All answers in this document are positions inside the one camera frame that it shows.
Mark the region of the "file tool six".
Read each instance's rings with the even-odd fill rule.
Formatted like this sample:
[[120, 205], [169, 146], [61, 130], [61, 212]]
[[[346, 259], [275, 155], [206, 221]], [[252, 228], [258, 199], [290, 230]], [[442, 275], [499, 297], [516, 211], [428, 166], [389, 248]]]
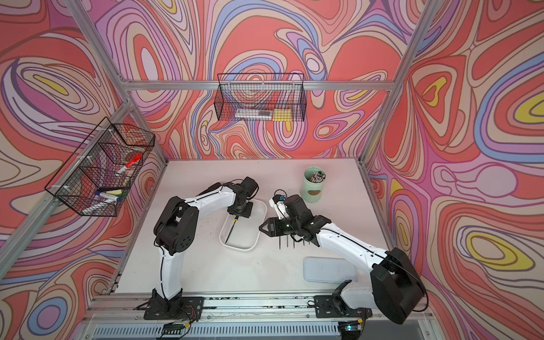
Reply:
[[239, 219], [239, 215], [236, 215], [234, 220], [233, 220], [233, 224], [232, 224], [231, 228], [229, 229], [228, 236], [225, 238], [225, 244], [228, 243], [238, 219]]

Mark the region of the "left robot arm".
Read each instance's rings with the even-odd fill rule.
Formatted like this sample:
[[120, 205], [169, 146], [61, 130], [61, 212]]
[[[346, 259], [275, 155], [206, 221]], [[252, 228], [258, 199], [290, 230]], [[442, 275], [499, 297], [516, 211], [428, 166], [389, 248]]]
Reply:
[[192, 245], [200, 218], [225, 210], [235, 220], [250, 218], [259, 184], [250, 177], [239, 183], [217, 182], [192, 198], [171, 197], [154, 227], [154, 246], [160, 250], [160, 279], [153, 290], [158, 301], [174, 302], [182, 292], [184, 252]]

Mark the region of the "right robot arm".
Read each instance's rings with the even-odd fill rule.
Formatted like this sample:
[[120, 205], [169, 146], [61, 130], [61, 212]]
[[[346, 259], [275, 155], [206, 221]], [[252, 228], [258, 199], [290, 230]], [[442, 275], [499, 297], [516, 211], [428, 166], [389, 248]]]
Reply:
[[378, 309], [395, 324], [403, 324], [428, 296], [422, 279], [406, 253], [370, 245], [344, 231], [329, 218], [313, 215], [299, 195], [276, 194], [269, 201], [276, 217], [268, 218], [259, 231], [270, 238], [289, 236], [339, 255], [368, 278], [343, 281], [329, 295], [329, 304], [342, 317], [356, 311]]

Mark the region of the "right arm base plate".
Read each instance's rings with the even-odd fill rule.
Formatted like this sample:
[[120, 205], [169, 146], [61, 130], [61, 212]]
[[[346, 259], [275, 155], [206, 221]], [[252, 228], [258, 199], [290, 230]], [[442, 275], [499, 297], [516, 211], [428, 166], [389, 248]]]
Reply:
[[314, 296], [313, 300], [308, 302], [307, 305], [314, 308], [318, 319], [357, 317], [358, 319], [367, 320], [373, 316], [371, 309], [352, 309], [341, 298], [342, 290], [351, 282], [352, 280], [344, 281], [331, 295]]

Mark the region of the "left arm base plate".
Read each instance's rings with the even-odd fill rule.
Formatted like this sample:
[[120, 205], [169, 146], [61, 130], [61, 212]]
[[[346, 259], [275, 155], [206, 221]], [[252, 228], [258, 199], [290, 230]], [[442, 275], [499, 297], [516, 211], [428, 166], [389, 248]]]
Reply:
[[166, 301], [161, 296], [150, 298], [144, 313], [145, 320], [181, 320], [188, 318], [196, 321], [201, 318], [203, 297], [178, 297]]

